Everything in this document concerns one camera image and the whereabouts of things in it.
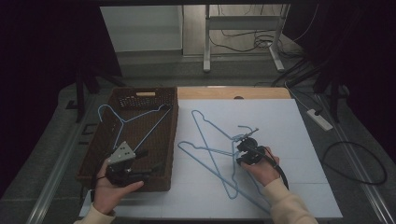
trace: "white power strip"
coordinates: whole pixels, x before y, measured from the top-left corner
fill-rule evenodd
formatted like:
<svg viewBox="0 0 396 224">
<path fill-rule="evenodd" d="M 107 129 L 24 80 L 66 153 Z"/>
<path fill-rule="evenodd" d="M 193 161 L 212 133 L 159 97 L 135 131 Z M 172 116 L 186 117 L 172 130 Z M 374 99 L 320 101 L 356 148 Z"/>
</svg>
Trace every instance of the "white power strip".
<svg viewBox="0 0 396 224">
<path fill-rule="evenodd" d="M 313 119 L 324 131 L 329 131 L 332 129 L 332 125 L 327 122 L 326 119 L 324 119 L 321 115 L 315 115 L 315 110 L 314 109 L 310 109 L 308 111 L 306 111 L 306 113 L 309 115 L 309 117 L 311 117 L 311 119 Z"/>
</svg>

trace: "white wall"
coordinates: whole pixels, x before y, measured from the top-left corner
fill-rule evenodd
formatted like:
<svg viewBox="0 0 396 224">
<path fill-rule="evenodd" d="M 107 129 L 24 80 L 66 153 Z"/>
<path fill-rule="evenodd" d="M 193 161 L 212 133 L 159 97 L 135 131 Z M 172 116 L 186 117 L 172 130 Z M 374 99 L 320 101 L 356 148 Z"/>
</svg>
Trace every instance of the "white wall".
<svg viewBox="0 0 396 224">
<path fill-rule="evenodd" d="M 182 49 L 181 7 L 101 7 L 114 50 Z"/>
</svg>

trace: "brown basket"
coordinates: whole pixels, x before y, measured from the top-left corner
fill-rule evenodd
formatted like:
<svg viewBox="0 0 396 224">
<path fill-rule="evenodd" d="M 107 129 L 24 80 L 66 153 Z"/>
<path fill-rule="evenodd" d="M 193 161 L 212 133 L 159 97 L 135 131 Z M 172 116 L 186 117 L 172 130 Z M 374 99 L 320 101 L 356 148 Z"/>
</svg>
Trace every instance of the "brown basket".
<svg viewBox="0 0 396 224">
<path fill-rule="evenodd" d="M 132 165 L 132 169 L 137 171 L 147 170 L 156 164 L 161 164 L 161 168 L 150 175 L 147 183 L 139 191 L 169 190 L 177 128 L 177 88 L 116 88 L 111 93 L 107 104 L 124 120 L 156 110 L 161 105 L 172 106 L 172 109 L 138 149 L 147 149 L 148 156 L 134 161 Z M 148 113 L 124 123 L 116 147 L 126 141 L 131 149 L 135 149 L 168 109 L 168 106 L 163 106 L 158 112 Z M 102 122 L 96 129 L 76 177 L 77 181 L 88 189 L 92 187 L 92 175 L 113 151 L 121 128 L 120 119 L 109 107 L 106 106 L 102 112 Z"/>
</svg>

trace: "sleeve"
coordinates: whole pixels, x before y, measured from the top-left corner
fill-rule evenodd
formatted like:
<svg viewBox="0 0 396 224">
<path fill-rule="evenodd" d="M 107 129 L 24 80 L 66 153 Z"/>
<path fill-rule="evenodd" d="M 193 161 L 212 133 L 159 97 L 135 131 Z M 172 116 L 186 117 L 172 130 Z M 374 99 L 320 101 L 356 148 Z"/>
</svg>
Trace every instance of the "sleeve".
<svg viewBox="0 0 396 224">
<path fill-rule="evenodd" d="M 76 221 L 74 224 L 109 224 L 114 220 L 115 217 L 104 215 L 98 212 L 91 204 L 90 211 L 87 216 L 82 220 Z"/>
<path fill-rule="evenodd" d="M 292 194 L 279 178 L 268 184 L 263 194 L 271 204 L 271 217 L 275 224 L 280 223 L 318 223 L 308 212 L 303 200 Z"/>
</svg>

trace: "hand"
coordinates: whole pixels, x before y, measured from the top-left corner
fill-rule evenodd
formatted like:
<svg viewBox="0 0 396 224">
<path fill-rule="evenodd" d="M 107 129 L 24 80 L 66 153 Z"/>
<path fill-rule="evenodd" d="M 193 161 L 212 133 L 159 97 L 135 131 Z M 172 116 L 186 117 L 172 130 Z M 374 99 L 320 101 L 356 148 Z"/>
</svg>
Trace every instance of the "hand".
<svg viewBox="0 0 396 224">
<path fill-rule="evenodd" d="M 279 164 L 279 157 L 276 157 L 272 154 L 271 148 L 267 147 L 265 150 L 265 155 L 269 158 L 275 159 L 276 164 Z M 279 178 L 279 173 L 276 169 L 265 159 L 262 159 L 258 163 L 254 165 L 248 165 L 244 162 L 241 163 L 241 166 L 249 171 L 253 176 L 259 181 L 263 186 L 267 186 L 273 180 Z"/>
<path fill-rule="evenodd" d="M 96 178 L 99 178 L 95 188 L 93 207 L 100 213 L 108 215 L 119 204 L 120 200 L 128 193 L 140 189 L 143 181 L 128 185 L 124 188 L 113 186 L 106 177 L 107 160 L 102 165 Z"/>
</svg>

